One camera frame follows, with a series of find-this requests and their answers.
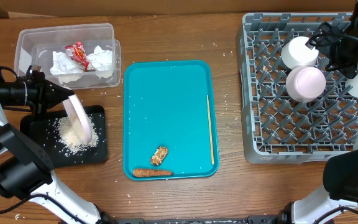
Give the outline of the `white napkin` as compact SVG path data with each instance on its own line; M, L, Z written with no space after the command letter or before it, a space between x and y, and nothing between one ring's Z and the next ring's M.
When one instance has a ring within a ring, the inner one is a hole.
M60 84L75 82L81 78L83 70L66 53L53 51L52 60L53 66L50 69L50 73L57 76Z

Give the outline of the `large white plate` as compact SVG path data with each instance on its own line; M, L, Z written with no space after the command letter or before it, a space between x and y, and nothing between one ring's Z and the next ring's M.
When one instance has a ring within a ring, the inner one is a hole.
M63 106L70 121L71 129L82 144L89 144L92 140L92 129L88 115L76 95L70 95L63 101Z

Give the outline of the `white cup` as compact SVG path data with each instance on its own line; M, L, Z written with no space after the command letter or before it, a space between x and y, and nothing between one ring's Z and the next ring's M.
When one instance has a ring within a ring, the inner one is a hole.
M348 91L348 93L353 97L358 98L358 74L354 78L346 80L345 87L349 86L351 86L351 89Z

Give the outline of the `red snack wrapper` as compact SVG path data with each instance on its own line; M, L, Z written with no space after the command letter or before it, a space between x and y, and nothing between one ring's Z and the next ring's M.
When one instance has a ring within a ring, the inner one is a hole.
M90 63L86 58L85 48L81 42L75 42L73 45L65 47L65 53L74 60L82 70L87 72L90 68Z

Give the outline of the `pale green bowl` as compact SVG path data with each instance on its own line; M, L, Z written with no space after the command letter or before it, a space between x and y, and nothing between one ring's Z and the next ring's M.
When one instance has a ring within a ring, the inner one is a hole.
M314 47L309 48L308 37L295 37L289 41L281 51L281 58L284 65L293 70L302 66L314 66L319 55L319 51Z

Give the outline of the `silver foil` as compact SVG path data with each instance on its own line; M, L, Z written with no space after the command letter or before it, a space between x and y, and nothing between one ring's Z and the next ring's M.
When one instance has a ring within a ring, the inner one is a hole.
M86 56L91 64L91 69L97 72L103 72L98 75L99 78L109 78L112 73L109 70L112 68L112 51L103 50L99 45L94 48L92 54Z

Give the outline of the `brown fried stick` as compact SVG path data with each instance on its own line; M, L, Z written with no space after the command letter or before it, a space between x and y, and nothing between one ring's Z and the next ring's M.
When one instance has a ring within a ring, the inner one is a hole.
M133 170L132 174L135 177L144 178L144 177L171 176L173 175L173 172L168 170L135 169Z

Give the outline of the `golden fried food piece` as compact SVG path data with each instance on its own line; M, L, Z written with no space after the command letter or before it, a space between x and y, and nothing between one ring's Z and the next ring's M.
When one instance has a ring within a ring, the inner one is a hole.
M160 166L163 160L166 158L167 154L168 149L165 146L159 146L154 155L150 158L150 163L153 166Z

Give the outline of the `wooden chopstick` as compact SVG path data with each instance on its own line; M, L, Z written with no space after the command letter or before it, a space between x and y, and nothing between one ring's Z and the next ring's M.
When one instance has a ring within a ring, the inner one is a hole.
M211 164L214 165L214 149L213 149L213 135L212 135L212 126L211 126L211 111L209 104L209 96L206 95L206 104L207 104L207 113L208 113L208 127L209 127L209 142L210 142L210 151L211 151Z

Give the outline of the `grey dishwasher rack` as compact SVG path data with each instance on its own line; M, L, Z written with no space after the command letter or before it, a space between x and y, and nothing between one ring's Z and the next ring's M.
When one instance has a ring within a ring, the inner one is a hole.
M281 51L295 37L310 37L323 22L341 29L351 14L248 13L237 34L242 82L244 155L254 164L326 161L353 150L358 133L358 98L346 77L325 72L323 93L309 103L292 99L285 86L289 69Z

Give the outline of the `pile of white rice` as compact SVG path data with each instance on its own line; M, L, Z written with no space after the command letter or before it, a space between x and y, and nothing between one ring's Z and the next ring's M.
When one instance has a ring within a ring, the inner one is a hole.
M66 116L53 122L52 127L58 136L57 141L63 144L66 156L81 154L99 145L99 136L96 132L93 117L88 115L87 120L91 128L91 141L88 144L82 141L85 137L85 131L78 119L72 121Z

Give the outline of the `clear plastic bin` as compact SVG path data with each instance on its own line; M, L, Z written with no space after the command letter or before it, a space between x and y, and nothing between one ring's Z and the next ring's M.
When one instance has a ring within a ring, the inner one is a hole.
M50 73L53 66L52 53L65 53L65 47L75 42L83 44L86 56L92 54L97 45L103 50L111 50L112 68L109 73L112 75L109 78L99 78L98 75L103 72L92 70L90 64L89 70L83 70L80 79L60 84L57 76ZM18 76L24 76L30 65L40 66L40 71L47 80L72 90L114 87L121 80L121 47L114 38L113 26L108 23L26 29L19 34L14 71Z

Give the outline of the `black tray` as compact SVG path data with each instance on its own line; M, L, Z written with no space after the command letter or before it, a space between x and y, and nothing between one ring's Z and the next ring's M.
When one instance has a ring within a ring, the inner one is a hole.
M97 164L108 158L108 140L104 108L86 106L85 112L91 120L93 141L90 146L69 147L62 140L59 130L61 120L67 119L65 111L54 111L44 120L36 121L31 115L21 119L20 130L39 144L51 158L54 167Z

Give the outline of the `teal serving tray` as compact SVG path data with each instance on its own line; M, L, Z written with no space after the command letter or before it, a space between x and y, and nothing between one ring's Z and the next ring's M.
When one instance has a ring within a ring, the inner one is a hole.
M211 164L206 95L209 96L214 165ZM123 170L168 170L169 179L212 176L219 167L214 91L202 60L139 62L124 73ZM168 154L160 166L150 158L159 146Z

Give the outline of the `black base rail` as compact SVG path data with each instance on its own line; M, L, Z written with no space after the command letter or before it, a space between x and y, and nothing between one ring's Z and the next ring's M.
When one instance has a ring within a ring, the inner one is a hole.
M144 220L142 218L114 219L112 224L277 224L277 215L253 215L247 218L217 218L217 219L165 219Z

